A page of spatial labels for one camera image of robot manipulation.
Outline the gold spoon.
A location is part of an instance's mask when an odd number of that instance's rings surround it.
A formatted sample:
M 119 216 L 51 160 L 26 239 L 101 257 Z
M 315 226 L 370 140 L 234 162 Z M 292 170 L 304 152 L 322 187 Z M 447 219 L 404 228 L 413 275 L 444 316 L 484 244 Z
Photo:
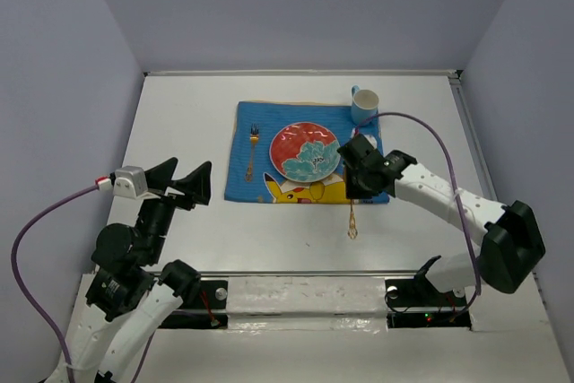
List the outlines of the gold spoon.
M 354 201 L 351 199 L 350 200 L 349 225 L 348 225 L 348 231 L 347 231 L 347 235 L 350 239 L 357 239 L 357 237 L 358 237 L 358 230 L 357 230 L 357 226 L 356 226 L 354 207 L 355 207 Z

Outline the red and blue ceramic plate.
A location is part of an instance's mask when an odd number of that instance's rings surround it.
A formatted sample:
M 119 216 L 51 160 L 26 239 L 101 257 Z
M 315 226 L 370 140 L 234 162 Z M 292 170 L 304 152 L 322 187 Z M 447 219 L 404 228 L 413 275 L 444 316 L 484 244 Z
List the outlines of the red and blue ceramic plate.
M 272 139 L 269 157 L 286 179 L 313 183 L 335 173 L 340 165 L 335 134 L 316 123 L 299 122 L 283 127 Z

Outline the blue paper cup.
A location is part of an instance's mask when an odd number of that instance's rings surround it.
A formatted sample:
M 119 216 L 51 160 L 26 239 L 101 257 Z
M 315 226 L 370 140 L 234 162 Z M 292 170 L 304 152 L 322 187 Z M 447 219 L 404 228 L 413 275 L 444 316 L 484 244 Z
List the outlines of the blue paper cup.
M 378 95 L 374 91 L 362 89 L 358 85 L 352 87 L 351 95 L 352 122 L 356 126 L 366 126 L 370 124 L 378 114 Z

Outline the gold fork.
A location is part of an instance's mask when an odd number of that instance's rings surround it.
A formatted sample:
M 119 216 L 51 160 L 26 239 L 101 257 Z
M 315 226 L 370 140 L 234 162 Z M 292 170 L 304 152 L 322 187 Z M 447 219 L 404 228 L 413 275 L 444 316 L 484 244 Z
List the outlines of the gold fork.
M 257 123 L 253 123 L 251 125 L 250 133 L 249 133 L 249 142 L 250 142 L 250 154 L 249 154 L 249 159 L 248 159 L 248 166 L 247 166 L 245 177 L 244 177 L 244 179 L 247 182 L 251 182 L 253 179 L 255 150 L 256 150 L 256 146 L 259 142 L 259 126 Z

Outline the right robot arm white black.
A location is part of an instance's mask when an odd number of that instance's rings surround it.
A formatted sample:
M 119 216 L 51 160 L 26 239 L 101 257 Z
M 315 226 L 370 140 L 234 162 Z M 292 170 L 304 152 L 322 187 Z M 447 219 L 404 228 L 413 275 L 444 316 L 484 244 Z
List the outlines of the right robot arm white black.
M 476 282 L 512 294 L 545 254 L 534 212 L 521 201 L 505 205 L 455 188 L 404 152 L 382 155 L 364 135 L 356 135 L 338 153 L 349 199 L 387 194 L 430 212 L 469 238 L 470 250 L 432 257 L 419 269 L 413 294 L 421 303 L 432 304 Z

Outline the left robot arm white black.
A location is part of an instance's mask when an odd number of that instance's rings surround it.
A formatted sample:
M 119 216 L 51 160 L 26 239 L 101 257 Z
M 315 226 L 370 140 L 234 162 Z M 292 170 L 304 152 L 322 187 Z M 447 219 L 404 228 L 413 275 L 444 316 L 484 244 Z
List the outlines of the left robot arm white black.
M 97 189 L 141 206 L 134 225 L 116 222 L 100 231 L 91 255 L 97 271 L 48 381 L 120 381 L 161 323 L 200 295 L 201 275 L 181 260 L 158 276 L 146 270 L 159 261 L 175 211 L 208 205 L 211 198 L 209 161 L 181 179 L 173 177 L 177 165 L 172 157 L 148 170 L 125 166 L 96 180 Z

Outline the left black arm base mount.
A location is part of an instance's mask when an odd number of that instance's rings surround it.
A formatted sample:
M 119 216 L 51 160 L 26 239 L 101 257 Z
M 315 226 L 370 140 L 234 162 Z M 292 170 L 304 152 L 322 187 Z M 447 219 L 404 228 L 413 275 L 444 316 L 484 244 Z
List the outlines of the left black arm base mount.
M 228 281 L 203 279 L 199 293 L 184 299 L 175 311 L 166 317 L 160 329 L 213 330 L 228 325 L 226 311 Z

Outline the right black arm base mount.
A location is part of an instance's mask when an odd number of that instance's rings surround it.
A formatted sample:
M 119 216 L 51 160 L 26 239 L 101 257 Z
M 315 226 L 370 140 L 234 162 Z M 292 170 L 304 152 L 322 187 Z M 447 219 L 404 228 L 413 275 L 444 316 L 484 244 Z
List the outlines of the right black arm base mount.
M 466 297 L 453 292 L 441 293 L 424 288 L 415 289 L 414 279 L 398 278 L 385 281 L 387 326 L 399 328 L 472 327 Z

